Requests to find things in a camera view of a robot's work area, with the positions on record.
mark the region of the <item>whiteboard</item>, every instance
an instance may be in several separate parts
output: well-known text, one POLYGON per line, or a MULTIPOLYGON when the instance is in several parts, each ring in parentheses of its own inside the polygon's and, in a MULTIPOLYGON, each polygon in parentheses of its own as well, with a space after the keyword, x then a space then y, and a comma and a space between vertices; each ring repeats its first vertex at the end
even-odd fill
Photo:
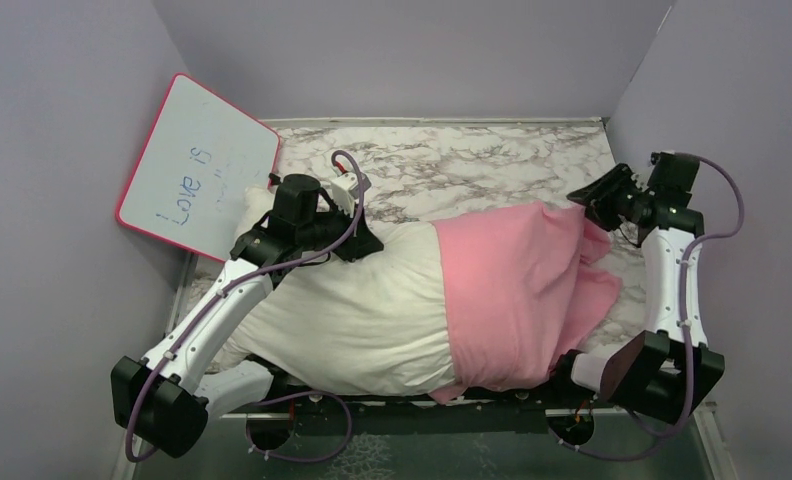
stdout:
POLYGON ((169 85, 116 210, 135 230, 226 260, 247 187, 269 183, 278 134, 185 74, 169 85))

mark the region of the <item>marble table top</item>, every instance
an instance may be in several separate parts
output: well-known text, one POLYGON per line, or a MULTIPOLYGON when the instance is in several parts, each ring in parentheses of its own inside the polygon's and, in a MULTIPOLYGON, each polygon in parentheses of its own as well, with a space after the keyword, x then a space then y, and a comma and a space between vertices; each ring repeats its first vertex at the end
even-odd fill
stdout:
MULTIPOLYGON (((450 218, 465 212, 528 203, 565 207, 565 195, 614 165, 602 125, 333 126, 277 128, 278 173, 330 178, 331 152, 352 153, 373 183, 370 223, 450 218)), ((643 257, 619 234, 597 265, 623 280, 619 300, 582 345, 624 342, 643 328, 643 257)), ((192 307, 212 282, 199 274, 192 307)))

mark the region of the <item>pink fabric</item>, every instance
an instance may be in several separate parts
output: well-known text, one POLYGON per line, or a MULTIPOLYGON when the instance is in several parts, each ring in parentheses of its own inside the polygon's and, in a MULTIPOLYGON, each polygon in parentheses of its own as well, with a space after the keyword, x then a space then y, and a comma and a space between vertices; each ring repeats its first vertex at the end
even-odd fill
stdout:
POLYGON ((434 222, 440 241, 449 345, 457 384, 531 388, 575 348, 617 300, 621 281, 588 264, 611 249, 581 207, 542 203, 434 222))

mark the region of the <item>pink cloth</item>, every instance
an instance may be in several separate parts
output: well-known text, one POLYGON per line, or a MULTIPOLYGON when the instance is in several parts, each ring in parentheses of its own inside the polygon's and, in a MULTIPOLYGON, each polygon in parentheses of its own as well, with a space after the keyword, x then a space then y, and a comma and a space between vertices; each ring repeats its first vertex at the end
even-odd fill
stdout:
POLYGON ((536 202, 434 222, 440 242, 449 345, 457 383, 532 388, 617 300, 621 281, 588 264, 611 249, 584 209, 536 202))

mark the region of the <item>white cloth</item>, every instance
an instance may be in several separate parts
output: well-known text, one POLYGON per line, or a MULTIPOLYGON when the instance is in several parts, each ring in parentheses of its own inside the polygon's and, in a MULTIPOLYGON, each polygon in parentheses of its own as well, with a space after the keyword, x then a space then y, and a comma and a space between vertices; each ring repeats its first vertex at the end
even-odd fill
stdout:
MULTIPOLYGON (((247 192, 240 231, 272 204, 247 192)), ((246 316, 215 358, 220 370, 249 353, 307 385, 343 395, 425 394, 455 383, 435 228, 374 229, 383 252, 354 263, 297 268, 246 316)))

